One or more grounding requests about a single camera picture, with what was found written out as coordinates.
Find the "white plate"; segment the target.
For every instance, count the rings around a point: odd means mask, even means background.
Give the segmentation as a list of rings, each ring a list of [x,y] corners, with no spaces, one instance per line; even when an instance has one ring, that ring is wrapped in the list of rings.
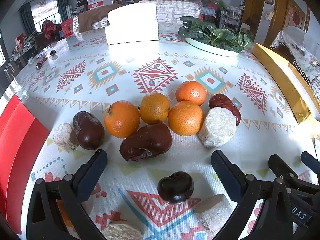
[[[200,50],[203,50],[212,54],[226,56],[226,57],[234,57],[239,55],[239,53],[236,53],[234,51],[224,50],[214,46],[210,46],[208,44],[204,44],[199,41],[193,40],[192,38],[185,38],[185,41]]]

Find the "gold box lid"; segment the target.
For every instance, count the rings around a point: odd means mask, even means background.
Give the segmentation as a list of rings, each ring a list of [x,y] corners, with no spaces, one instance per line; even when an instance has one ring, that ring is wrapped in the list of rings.
[[[297,122],[301,123],[309,116],[319,121],[319,101],[298,70],[282,56],[258,43],[254,44],[252,53],[278,85]]]

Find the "orange mandarin back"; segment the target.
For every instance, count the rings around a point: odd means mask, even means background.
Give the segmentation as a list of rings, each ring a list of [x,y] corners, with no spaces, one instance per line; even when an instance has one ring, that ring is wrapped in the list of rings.
[[[175,96],[178,102],[191,101],[201,106],[206,100],[207,92],[199,82],[185,81],[178,86]]]

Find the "brown chair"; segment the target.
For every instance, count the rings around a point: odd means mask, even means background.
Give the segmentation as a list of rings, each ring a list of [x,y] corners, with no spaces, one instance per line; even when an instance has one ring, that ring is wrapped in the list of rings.
[[[121,4],[111,4],[97,7],[75,16],[72,21],[73,34],[83,33],[93,30],[92,24],[101,21],[108,16],[108,13],[114,9],[122,7]]]

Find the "yellowish mandarin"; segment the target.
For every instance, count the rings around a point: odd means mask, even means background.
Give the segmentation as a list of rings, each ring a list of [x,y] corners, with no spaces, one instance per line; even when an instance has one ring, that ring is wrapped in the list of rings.
[[[170,103],[161,93],[151,93],[141,100],[140,117],[148,125],[164,122],[170,111]]]

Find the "dark red jujube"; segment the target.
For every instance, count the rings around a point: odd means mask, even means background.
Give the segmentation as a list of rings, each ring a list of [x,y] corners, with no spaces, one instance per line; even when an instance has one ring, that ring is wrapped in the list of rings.
[[[234,103],[232,103],[232,101],[229,99],[229,97],[227,97],[224,94],[215,94],[210,98],[208,104],[209,104],[210,109],[212,109],[214,107],[220,107],[220,108],[225,108],[225,109],[228,109],[229,111],[231,111],[233,113],[233,115],[235,116],[236,125],[239,126],[240,121],[241,121],[240,111],[238,110],[236,105]]]
[[[80,111],[73,117],[73,128],[79,145],[86,150],[96,150],[102,144],[105,130],[91,113]]]
[[[172,135],[164,123],[146,125],[127,137],[119,152],[128,162],[140,161],[168,152],[172,146]]]

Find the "red tray box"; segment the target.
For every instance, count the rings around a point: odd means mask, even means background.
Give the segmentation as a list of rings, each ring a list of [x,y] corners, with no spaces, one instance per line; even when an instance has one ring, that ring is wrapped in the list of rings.
[[[19,235],[25,188],[48,135],[49,130],[13,95],[1,114],[1,213]]]

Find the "patterned tablecloth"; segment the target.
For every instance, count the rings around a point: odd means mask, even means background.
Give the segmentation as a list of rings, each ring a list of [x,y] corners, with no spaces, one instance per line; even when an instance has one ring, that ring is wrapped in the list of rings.
[[[1,97],[12,230],[319,239],[319,127],[272,55],[215,55],[166,25],[157,41],[109,45],[97,29],[45,48]]]

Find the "green leafy vegetables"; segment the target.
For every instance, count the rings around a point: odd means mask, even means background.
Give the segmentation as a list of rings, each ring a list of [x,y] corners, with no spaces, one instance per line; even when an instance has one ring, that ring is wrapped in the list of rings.
[[[251,46],[251,39],[246,33],[227,28],[219,29],[213,23],[201,21],[193,16],[181,16],[183,25],[178,34],[201,44],[226,51],[240,53]]]

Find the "orange mandarin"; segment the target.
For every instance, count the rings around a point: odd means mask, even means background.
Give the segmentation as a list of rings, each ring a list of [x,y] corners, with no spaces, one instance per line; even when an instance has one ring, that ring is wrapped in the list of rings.
[[[203,123],[201,107],[191,101],[178,102],[168,114],[170,129],[183,137],[195,135]]]
[[[69,218],[69,216],[68,216],[68,214],[67,214],[67,212],[66,212],[66,210],[65,210],[65,208],[64,208],[63,202],[62,202],[61,200],[56,200],[56,202],[57,202],[57,206],[58,206],[58,208],[59,208],[61,217],[62,217],[65,225],[66,225],[67,227],[72,228],[72,227],[73,227],[73,224],[71,223],[71,220],[70,220],[70,218]]]
[[[185,81],[178,86],[175,96],[178,102],[191,101],[201,106],[206,100],[207,92],[199,82]]]
[[[139,128],[140,113],[129,101],[117,101],[111,104],[104,115],[107,131],[120,139],[127,138]]]

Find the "small white cake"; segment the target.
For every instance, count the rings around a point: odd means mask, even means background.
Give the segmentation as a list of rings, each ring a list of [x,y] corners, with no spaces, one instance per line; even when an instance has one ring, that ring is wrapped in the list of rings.
[[[53,141],[59,148],[67,152],[79,146],[75,131],[69,123],[60,124],[54,129]]]

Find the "white patterned chair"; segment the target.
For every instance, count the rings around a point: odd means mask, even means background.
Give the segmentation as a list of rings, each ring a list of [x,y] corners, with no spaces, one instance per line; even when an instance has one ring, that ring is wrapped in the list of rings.
[[[193,16],[200,18],[200,7],[196,3],[172,0],[142,0],[138,3],[152,3],[157,6],[158,23],[183,24],[180,17]]]

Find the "dark cherry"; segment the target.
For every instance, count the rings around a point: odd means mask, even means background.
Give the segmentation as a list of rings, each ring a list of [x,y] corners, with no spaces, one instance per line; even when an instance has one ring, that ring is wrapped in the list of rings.
[[[162,178],[157,185],[159,196],[167,203],[175,205],[188,200],[194,191],[194,181],[191,175],[178,171]]]

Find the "white tissue box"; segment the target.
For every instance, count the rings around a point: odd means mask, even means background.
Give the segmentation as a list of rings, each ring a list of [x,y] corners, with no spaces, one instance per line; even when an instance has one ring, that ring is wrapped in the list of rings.
[[[105,27],[107,44],[159,40],[156,16],[155,3],[134,3],[111,10]]]

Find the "large white puffed cake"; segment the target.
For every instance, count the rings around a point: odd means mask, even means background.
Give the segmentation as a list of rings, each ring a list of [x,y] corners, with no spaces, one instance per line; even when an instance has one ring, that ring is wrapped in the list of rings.
[[[209,110],[198,136],[206,148],[215,148],[229,142],[236,133],[234,114],[222,107]]]

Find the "small dark objects on table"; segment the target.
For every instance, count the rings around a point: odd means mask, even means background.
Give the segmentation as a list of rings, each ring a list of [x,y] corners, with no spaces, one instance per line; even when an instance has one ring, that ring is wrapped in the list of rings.
[[[56,55],[56,50],[52,50],[48,56],[43,56],[41,60],[39,60],[36,64],[36,70],[40,70],[42,68],[42,65],[50,58],[54,57]]]

